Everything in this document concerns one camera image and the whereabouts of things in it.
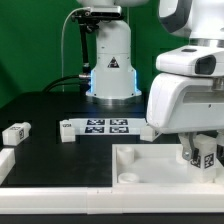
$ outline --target black table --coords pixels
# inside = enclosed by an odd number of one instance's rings
[[[128,106],[103,106],[79,93],[26,93],[0,110],[0,129],[29,122],[31,136],[16,147],[16,165],[1,185],[14,187],[111,187],[112,144],[149,144],[137,135],[78,136],[62,144],[59,121],[71,118],[145,118],[147,97]],[[156,143],[179,143],[163,135]],[[2,223],[221,223],[223,214],[2,215]]]

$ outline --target white plastic panel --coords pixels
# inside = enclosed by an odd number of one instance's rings
[[[87,213],[87,188],[0,189],[0,214]]]
[[[76,135],[140,135],[144,118],[70,119]]]
[[[167,17],[172,15],[176,9],[179,0],[160,0],[159,16]]]
[[[0,185],[15,165],[14,149],[2,149],[0,152]]]
[[[132,147],[135,164],[121,166],[117,150]],[[217,168],[217,183],[193,183],[187,162],[177,153],[182,145],[113,145],[113,190],[122,195],[124,213],[223,212],[224,169]],[[140,176],[139,183],[118,183],[120,173]]]

